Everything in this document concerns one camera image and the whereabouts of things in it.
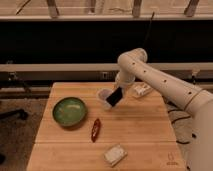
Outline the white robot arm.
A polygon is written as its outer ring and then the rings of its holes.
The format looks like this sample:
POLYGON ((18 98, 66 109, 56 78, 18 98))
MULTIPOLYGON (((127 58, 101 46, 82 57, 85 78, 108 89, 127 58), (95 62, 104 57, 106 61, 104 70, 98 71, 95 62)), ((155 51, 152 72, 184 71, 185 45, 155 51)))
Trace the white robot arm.
POLYGON ((126 90, 139 78, 190 114, 194 121, 186 166, 189 171, 213 171, 213 94, 151 67, 147 58, 142 48, 122 53, 117 86, 126 90))

